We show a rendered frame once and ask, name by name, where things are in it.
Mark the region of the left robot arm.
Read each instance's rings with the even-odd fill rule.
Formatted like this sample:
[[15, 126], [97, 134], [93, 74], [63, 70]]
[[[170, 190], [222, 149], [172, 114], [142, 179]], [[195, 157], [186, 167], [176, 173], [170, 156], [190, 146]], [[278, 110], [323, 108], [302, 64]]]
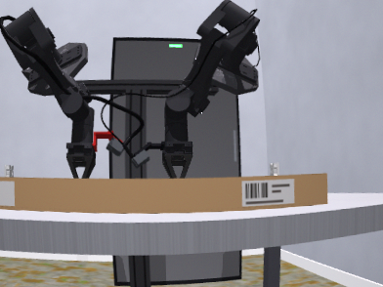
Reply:
[[[178, 90], [179, 88], [173, 90], [166, 97], [165, 126], [171, 124], [172, 127], [175, 127], [175, 123], [180, 123], [180, 127], [183, 124], [188, 126], [188, 113], [196, 117], [198, 113], [205, 110], [210, 104], [207, 97], [212, 90], [210, 88], [212, 74], [214, 75], [218, 66], [256, 83], [257, 69], [242, 61], [245, 56], [252, 54], [258, 46], [257, 35], [253, 32], [260, 20], [252, 16], [236, 29], [233, 29], [228, 36], [225, 35], [222, 38], [220, 36], [224, 33], [214, 28], [218, 23], [222, 27], [226, 26], [225, 29], [229, 31], [250, 15], [252, 14], [231, 0], [224, 0], [200, 25], [196, 32], [201, 36], [200, 49], [191, 72], [179, 86], [180, 90]], [[225, 39], [226, 37], [227, 39]], [[213, 44], [217, 38], [220, 39]], [[187, 87], [188, 85], [189, 87]]]

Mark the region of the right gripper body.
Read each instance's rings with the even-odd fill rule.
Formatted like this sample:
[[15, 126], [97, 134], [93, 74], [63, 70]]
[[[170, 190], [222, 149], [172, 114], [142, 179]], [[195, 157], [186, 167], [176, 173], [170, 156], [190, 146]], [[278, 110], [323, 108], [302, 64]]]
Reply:
[[[94, 134], [94, 143], [93, 143]], [[96, 161], [97, 141], [98, 139], [115, 138], [109, 131], [107, 132], [93, 132], [93, 127], [87, 124], [79, 124], [72, 127], [71, 143], [66, 143], [67, 152], [81, 152], [77, 154], [66, 155], [84, 155], [93, 156]], [[72, 149], [73, 148], [73, 149]]]

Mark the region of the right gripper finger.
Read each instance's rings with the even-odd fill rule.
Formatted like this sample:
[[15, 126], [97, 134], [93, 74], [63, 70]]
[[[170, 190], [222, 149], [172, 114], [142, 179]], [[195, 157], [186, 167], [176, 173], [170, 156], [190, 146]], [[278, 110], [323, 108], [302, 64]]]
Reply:
[[77, 178], [73, 163], [86, 163], [86, 167], [85, 167], [83, 176], [81, 178], [81, 179], [86, 179], [88, 176], [88, 173], [90, 171], [90, 168], [92, 166], [94, 157], [93, 156], [84, 156], [84, 155], [67, 155], [66, 160], [68, 162], [70, 171], [71, 171], [74, 179], [78, 179], [78, 178]]
[[[90, 171], [88, 173], [87, 179], [89, 179], [89, 177], [90, 177], [90, 175], [91, 175], [95, 165], [96, 165], [96, 161], [93, 161], [91, 169], [90, 169]], [[73, 163], [73, 166], [74, 166], [74, 169], [75, 169], [75, 172], [76, 172], [76, 168], [78, 168], [78, 167], [86, 167], [86, 163]], [[76, 172], [76, 175], [77, 175], [77, 172]], [[78, 175], [77, 175], [77, 178], [78, 178]]]

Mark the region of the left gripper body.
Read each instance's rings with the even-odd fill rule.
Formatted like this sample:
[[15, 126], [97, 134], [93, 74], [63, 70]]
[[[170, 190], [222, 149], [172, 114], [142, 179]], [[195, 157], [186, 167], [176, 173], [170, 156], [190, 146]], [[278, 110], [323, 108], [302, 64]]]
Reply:
[[[188, 142], [188, 143], [167, 143], [167, 142]], [[166, 147], [165, 147], [166, 146]], [[141, 151], [149, 149], [160, 149], [162, 151], [162, 160], [164, 154], [192, 154], [192, 142], [188, 141], [188, 126], [180, 123], [175, 123], [175, 127], [171, 124], [166, 125], [165, 142], [147, 143], [144, 147], [134, 153], [134, 157]], [[173, 152], [170, 152], [173, 151]]]

